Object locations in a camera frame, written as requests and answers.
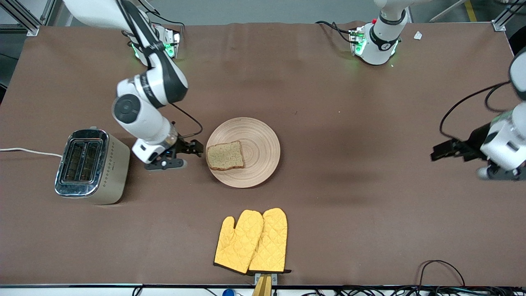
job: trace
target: bread slice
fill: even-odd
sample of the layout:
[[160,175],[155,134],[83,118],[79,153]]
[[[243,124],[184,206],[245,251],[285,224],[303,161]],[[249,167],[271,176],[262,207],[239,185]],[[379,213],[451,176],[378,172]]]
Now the bread slice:
[[214,171],[242,169],[245,167],[241,142],[217,144],[206,149],[206,162]]

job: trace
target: blue object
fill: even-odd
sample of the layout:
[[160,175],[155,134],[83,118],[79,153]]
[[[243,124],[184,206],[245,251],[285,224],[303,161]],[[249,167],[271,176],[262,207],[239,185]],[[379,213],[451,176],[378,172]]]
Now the blue object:
[[223,296],[236,296],[236,293],[232,289],[226,289],[223,291]]

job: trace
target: oven mitt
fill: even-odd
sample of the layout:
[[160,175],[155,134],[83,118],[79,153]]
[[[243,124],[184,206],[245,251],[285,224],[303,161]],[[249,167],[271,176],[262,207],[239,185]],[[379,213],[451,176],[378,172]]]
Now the oven mitt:
[[282,209],[270,209],[263,214],[263,221],[263,233],[248,269],[262,273],[283,273],[287,248],[287,216]]
[[223,221],[214,265],[245,274],[263,231],[263,217],[259,212],[244,210],[237,225],[234,222],[234,217]]

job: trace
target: toaster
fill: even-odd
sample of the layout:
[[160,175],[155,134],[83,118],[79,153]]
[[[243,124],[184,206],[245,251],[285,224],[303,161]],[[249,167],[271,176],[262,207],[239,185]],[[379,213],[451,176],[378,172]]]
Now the toaster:
[[55,179],[55,192],[93,204],[116,203],[123,194],[130,149],[92,127],[69,136]]

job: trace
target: power cord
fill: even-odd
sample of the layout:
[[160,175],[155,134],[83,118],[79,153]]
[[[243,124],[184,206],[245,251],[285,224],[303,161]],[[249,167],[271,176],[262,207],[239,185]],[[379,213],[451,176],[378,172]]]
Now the power cord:
[[18,148],[17,147],[17,148],[3,148],[3,149],[0,149],[0,152],[12,152],[12,151],[25,151],[25,152],[29,152],[29,153],[35,153],[35,154],[41,154],[41,155],[51,155],[51,156],[56,156],[56,157],[62,158],[62,155],[60,155],[60,154],[34,151],[34,150],[25,149],[25,148]]
[[217,296],[217,294],[212,292],[212,290],[210,290],[209,288],[204,288],[204,289],[207,290],[208,292],[210,292],[212,295]]
[[495,86],[494,88],[492,88],[490,90],[490,92],[486,95],[486,98],[484,99],[484,106],[486,107],[486,109],[488,109],[491,112],[496,112],[496,113],[507,111],[507,110],[504,110],[504,109],[494,109],[494,108],[490,107],[490,105],[488,104],[488,100],[490,99],[490,97],[491,97],[491,95],[493,94],[494,91],[498,90],[501,86],[506,85],[506,84],[510,84],[510,83],[511,83],[511,81],[508,81],[508,82],[503,83],[503,84],[499,84],[499,85]]
[[188,114],[186,111],[184,111],[183,109],[181,109],[179,106],[177,106],[176,104],[174,103],[170,103],[170,105],[174,106],[175,108],[177,108],[177,110],[183,112],[186,116],[188,116],[191,120],[193,120],[195,123],[197,123],[197,125],[199,125],[199,131],[197,133],[193,133],[193,134],[187,134],[187,135],[184,135],[184,136],[181,136],[182,139],[186,139],[188,137],[193,137],[193,136],[197,136],[198,134],[200,134],[201,132],[203,132],[203,125],[197,121],[197,119],[195,119],[192,115]]
[[141,294],[141,292],[143,291],[143,288],[144,288],[144,285],[140,285],[138,287],[135,287],[133,289],[133,292],[131,293],[132,294],[131,296],[139,296]]
[[146,9],[146,14],[151,13],[151,14],[157,16],[158,18],[163,19],[163,20],[165,20],[165,21],[167,21],[167,22],[169,22],[169,23],[172,23],[172,24],[178,24],[178,25],[183,26],[183,29],[185,28],[185,24],[182,23],[182,22],[174,22],[174,21],[170,21],[169,19],[166,19],[166,18],[162,17],[162,16],[161,16],[161,13],[160,13],[155,7],[153,7],[153,5],[150,4],[150,6],[154,9],[153,11],[151,11],[150,8],[148,8],[148,7],[143,3],[143,1],[141,1],[141,0],[138,0],[138,1],[139,1],[139,3],[144,7],[144,9]]
[[452,140],[457,140],[457,141],[459,141],[459,139],[458,139],[457,137],[455,137],[455,136],[453,136],[453,135],[450,135],[450,134],[444,132],[444,130],[443,130],[444,121],[446,121],[446,118],[448,118],[449,114],[451,114],[451,112],[453,112],[453,110],[454,110],[456,107],[458,107],[458,105],[462,104],[462,103],[463,103],[464,101],[466,101],[467,99],[469,99],[469,98],[471,98],[471,97],[473,97],[473,96],[476,96],[476,95],[478,95],[478,94],[480,94],[480,93],[483,93],[483,92],[485,92],[485,91],[488,91],[488,90],[490,90],[490,89],[492,89],[492,88],[494,88],[494,87],[496,87],[496,86],[500,87],[500,86],[502,86],[502,85],[504,85],[504,84],[508,84],[508,83],[509,83],[509,82],[501,82],[501,83],[494,84],[494,85],[492,85],[492,86],[488,86],[488,87],[484,88],[483,90],[479,90],[479,91],[477,91],[477,92],[474,92],[474,93],[468,95],[467,97],[461,99],[460,101],[458,101],[455,105],[453,105],[453,107],[451,107],[451,109],[449,109],[449,111],[447,111],[447,113],[444,115],[444,117],[442,117],[442,120],[440,121],[440,125],[439,125],[439,128],[438,128],[439,132],[440,132],[443,136],[445,136],[445,137],[448,137],[448,138],[450,138],[450,139],[452,139]]
[[338,34],[340,34],[340,36],[341,36],[341,38],[343,38],[343,40],[345,40],[345,41],[347,41],[347,42],[349,42],[349,43],[351,43],[351,44],[358,44],[358,42],[356,42],[356,41],[351,41],[351,40],[345,38],[345,36],[343,35],[343,33],[345,33],[345,34],[349,34],[349,31],[345,31],[345,30],[340,29],[340,28],[338,27],[338,25],[336,24],[336,22],[332,22],[332,24],[329,24],[329,23],[327,23],[326,21],[317,21],[317,22],[315,22],[315,24],[327,25],[327,26],[329,26],[331,29],[336,30],[336,32],[338,32]]
[[424,277],[424,271],[426,270],[426,267],[435,262],[443,263],[443,264],[446,264],[452,267],[460,276],[460,279],[462,280],[462,286],[463,287],[466,286],[466,282],[464,281],[464,277],[462,276],[462,273],[460,273],[460,271],[456,267],[454,267],[451,263],[448,263],[444,260],[430,260],[426,264],[424,264],[424,266],[422,267],[422,272],[420,273],[420,282],[418,283],[418,288],[417,288],[417,295],[420,295],[420,289],[422,288],[422,280]]
[[17,60],[17,61],[18,61],[18,59],[17,59],[17,58],[15,58],[15,57],[13,57],[13,56],[10,56],[10,55],[6,55],[6,54],[3,54],[3,53],[0,53],[0,55],[3,55],[3,56],[5,56],[5,57],[8,57],[8,58],[12,58],[12,59],[14,59],[14,60]]

